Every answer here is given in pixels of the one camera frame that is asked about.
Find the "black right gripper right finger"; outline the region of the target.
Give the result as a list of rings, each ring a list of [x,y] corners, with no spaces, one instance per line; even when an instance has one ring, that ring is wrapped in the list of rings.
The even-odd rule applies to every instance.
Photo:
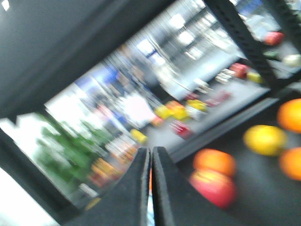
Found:
[[[152,150],[152,182],[156,225],[223,226],[222,212],[184,178],[164,147]]]

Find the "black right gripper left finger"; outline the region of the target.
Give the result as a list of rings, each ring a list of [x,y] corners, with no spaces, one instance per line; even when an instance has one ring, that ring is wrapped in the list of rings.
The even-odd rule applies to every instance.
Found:
[[[66,226],[146,226],[151,154],[143,147],[118,183]]]

